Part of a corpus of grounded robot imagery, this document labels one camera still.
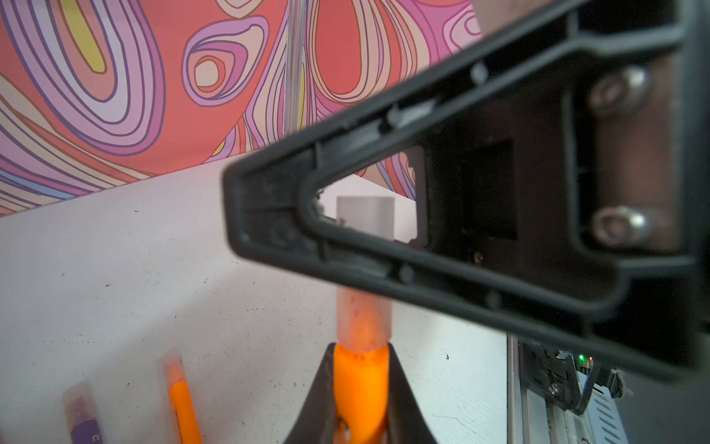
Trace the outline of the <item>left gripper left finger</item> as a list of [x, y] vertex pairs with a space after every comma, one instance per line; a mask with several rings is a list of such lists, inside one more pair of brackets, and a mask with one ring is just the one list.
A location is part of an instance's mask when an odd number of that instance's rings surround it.
[[314, 380], [285, 444], [332, 444], [336, 431], [337, 409], [333, 393], [333, 358], [336, 344], [325, 348]]

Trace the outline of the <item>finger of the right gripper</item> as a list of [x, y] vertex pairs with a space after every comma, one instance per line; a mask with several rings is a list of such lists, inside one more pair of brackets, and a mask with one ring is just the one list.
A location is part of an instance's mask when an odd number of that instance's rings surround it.
[[[320, 214], [390, 155], [417, 237]], [[709, 296], [709, 5], [557, 1], [230, 165], [239, 256], [661, 380], [702, 362]]]

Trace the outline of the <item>translucent pen cap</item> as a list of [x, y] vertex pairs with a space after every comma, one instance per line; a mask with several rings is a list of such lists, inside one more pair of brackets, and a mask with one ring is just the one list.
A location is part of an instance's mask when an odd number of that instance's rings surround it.
[[[384, 240], [395, 235], [395, 203], [378, 196], [340, 196], [337, 220], [346, 228]], [[375, 278], [360, 265], [351, 283], [337, 292], [337, 339], [351, 353], [382, 349], [392, 337], [392, 301], [369, 290]]]

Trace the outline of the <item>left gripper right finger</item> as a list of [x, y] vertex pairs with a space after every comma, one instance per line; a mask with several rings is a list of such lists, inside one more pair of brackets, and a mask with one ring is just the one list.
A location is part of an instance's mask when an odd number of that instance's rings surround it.
[[392, 444], [436, 444], [405, 375], [397, 352], [388, 345], [388, 408], [386, 409], [386, 438]]

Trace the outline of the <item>orange pen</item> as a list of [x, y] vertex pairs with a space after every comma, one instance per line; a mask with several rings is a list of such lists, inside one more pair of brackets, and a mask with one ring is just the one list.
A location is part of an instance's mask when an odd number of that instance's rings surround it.
[[384, 443], [388, 426], [388, 347], [371, 353], [334, 349], [335, 443]]
[[179, 434], [179, 442], [201, 444], [203, 435], [193, 406], [192, 394], [190, 394], [190, 386], [180, 350], [174, 348], [166, 352], [161, 358], [161, 364], [172, 416], [177, 426], [177, 434]]

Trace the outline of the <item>purple pen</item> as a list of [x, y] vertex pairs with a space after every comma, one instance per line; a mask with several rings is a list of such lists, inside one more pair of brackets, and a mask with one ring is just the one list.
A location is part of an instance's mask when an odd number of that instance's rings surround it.
[[97, 406], [88, 381], [81, 381], [62, 396], [72, 444], [103, 444]]

